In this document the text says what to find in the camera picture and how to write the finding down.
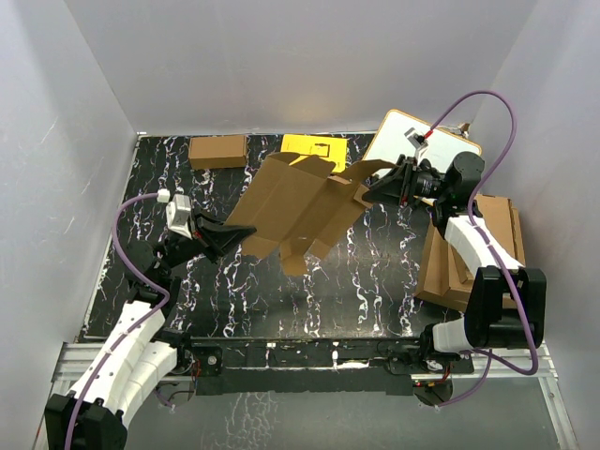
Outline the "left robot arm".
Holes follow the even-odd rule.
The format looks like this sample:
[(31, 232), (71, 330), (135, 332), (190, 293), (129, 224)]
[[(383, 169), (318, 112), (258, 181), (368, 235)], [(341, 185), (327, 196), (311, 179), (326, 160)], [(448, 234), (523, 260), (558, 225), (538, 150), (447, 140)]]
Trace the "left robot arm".
[(164, 241), (135, 241), (115, 252), (126, 267), (131, 299), (90, 366), (65, 394), (46, 403), (51, 449), (122, 449), (135, 413), (170, 372), (182, 374), (194, 352), (184, 334), (165, 329), (181, 285), (173, 269), (197, 256), (214, 263), (255, 233), (201, 213), (169, 219)]

